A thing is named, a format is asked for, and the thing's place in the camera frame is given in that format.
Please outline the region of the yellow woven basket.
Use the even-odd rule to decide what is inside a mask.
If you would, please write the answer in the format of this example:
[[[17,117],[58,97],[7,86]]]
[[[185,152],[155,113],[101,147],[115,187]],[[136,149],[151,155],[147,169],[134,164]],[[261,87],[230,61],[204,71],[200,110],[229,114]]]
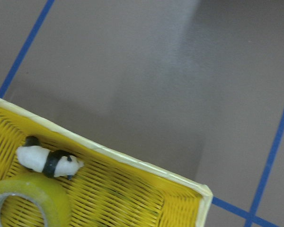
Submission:
[[[27,136],[84,162],[71,180],[52,178],[71,205],[68,227],[202,227],[213,193],[177,174],[111,150],[0,99],[0,181],[35,172],[18,162]]]

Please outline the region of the yellow clear tape roll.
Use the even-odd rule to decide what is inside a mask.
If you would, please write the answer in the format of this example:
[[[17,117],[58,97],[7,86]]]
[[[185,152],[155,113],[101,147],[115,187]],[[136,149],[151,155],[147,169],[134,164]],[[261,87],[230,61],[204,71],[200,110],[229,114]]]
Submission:
[[[0,227],[67,227],[71,205],[54,179],[26,173],[0,181]]]

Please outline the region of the panda toy figurine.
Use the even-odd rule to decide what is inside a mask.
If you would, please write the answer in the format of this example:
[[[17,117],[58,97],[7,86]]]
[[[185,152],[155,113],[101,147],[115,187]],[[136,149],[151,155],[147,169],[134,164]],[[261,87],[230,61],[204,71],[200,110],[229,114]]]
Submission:
[[[84,162],[65,150],[51,151],[41,146],[33,135],[25,138],[25,143],[16,149],[18,162],[48,178],[67,177],[71,180],[84,167]]]

